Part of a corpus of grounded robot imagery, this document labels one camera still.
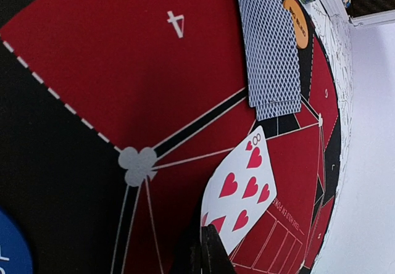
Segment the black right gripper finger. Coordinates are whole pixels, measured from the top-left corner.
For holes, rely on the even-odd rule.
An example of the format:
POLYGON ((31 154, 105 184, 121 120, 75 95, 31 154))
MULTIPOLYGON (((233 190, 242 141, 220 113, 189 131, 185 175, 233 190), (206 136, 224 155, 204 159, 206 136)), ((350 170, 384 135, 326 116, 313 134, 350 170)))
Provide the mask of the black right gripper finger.
POLYGON ((175 248, 173 273, 235 273, 235 268, 213 225, 189 228, 175 248))

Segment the eight of hearts card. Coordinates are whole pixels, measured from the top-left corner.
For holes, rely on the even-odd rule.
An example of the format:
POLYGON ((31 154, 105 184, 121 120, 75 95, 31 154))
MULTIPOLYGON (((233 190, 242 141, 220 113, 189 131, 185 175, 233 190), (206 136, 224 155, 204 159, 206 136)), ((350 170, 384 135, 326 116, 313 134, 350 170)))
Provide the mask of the eight of hearts card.
POLYGON ((242 140, 215 169, 204 191, 201 226, 213 225, 229 255, 277 196, 264 130, 242 140))

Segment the blue small blind button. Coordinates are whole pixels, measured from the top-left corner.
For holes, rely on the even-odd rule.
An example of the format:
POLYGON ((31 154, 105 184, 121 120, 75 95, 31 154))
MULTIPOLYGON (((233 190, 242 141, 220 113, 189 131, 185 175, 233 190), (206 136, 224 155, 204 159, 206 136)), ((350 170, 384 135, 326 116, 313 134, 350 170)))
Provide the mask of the blue small blind button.
POLYGON ((1 273, 33 273, 33 259, 22 231, 1 208, 1 273))

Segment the single blue backed card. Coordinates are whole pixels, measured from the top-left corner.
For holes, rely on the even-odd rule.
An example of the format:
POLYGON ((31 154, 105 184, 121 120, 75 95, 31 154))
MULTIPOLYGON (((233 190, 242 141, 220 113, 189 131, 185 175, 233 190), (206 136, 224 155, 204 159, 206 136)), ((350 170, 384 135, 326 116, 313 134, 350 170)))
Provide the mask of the single blue backed card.
POLYGON ((249 103, 301 109, 299 57, 291 14, 282 0, 238 0, 246 55, 249 103))

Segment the orange big blind button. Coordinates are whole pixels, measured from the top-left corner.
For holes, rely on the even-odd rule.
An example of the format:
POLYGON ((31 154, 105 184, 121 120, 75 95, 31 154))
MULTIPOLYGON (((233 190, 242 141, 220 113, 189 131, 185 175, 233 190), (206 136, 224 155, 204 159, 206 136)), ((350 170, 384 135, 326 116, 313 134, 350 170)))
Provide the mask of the orange big blind button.
POLYGON ((309 43, 309 31, 301 6, 296 0, 284 0, 283 7, 291 14, 298 48, 305 49, 309 43))

